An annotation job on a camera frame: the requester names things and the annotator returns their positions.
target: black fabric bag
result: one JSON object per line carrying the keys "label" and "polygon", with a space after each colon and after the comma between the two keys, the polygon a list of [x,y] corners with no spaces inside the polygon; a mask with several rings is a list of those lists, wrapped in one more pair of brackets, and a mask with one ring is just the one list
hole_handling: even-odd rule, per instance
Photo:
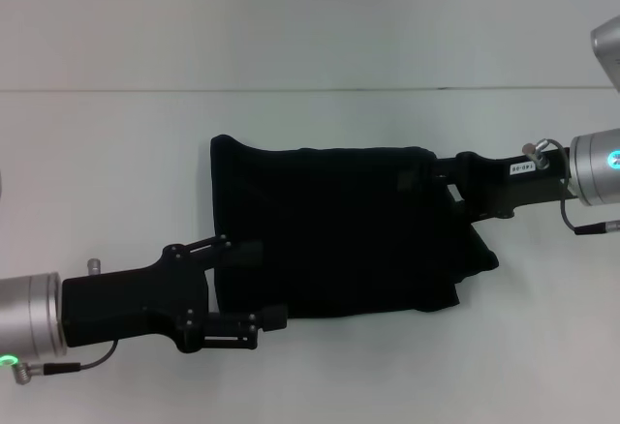
{"label": "black fabric bag", "polygon": [[263,241],[263,265],[217,268],[222,312],[286,304],[327,318],[458,304],[454,284],[498,266],[421,148],[270,152],[211,141],[215,230]]}

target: cable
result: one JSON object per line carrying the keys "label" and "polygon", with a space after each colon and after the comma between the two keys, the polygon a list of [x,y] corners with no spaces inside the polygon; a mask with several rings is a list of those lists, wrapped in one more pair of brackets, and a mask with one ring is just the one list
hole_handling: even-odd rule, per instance
{"label": "cable", "polygon": [[546,141],[554,145],[558,150],[560,150],[560,154],[562,155],[562,160],[564,161],[564,186],[562,187],[562,195],[560,196],[560,214],[562,214],[562,220],[566,227],[574,232],[574,226],[569,221],[569,217],[566,215],[566,195],[569,191],[569,177],[571,176],[571,163],[569,162],[569,156],[566,154],[566,150],[562,143],[553,138],[547,138]]}
{"label": "cable", "polygon": [[109,358],[116,351],[116,347],[118,347],[118,341],[115,340],[112,343],[109,351],[93,363],[81,364],[81,363],[46,363],[43,365],[43,375],[44,376],[54,376],[56,374],[69,374],[69,373],[78,373],[79,371],[86,371],[87,369],[93,369],[97,366],[105,363],[109,360]]}
{"label": "cable", "polygon": [[97,366],[104,364],[106,361],[109,360],[109,358],[114,354],[114,352],[116,351],[116,347],[118,347],[118,341],[115,340],[114,342],[112,342],[112,346],[109,349],[109,351],[104,354],[101,359],[98,359],[97,361],[94,361],[92,363],[88,363],[88,364],[82,364],[79,369],[81,371],[86,371],[87,369],[93,369],[96,368]]}
{"label": "cable", "polygon": [[546,141],[548,141],[558,150],[560,150],[562,160],[564,161],[564,187],[562,187],[562,195],[560,197],[560,214],[562,214],[562,220],[564,221],[564,224],[566,224],[566,227],[572,230],[575,235],[600,235],[602,233],[620,230],[620,221],[609,221],[608,223],[595,223],[577,227],[573,226],[571,221],[569,221],[568,216],[566,215],[566,195],[569,190],[571,163],[569,162],[569,157],[566,154],[566,150],[562,146],[562,143],[551,138],[547,138]]}

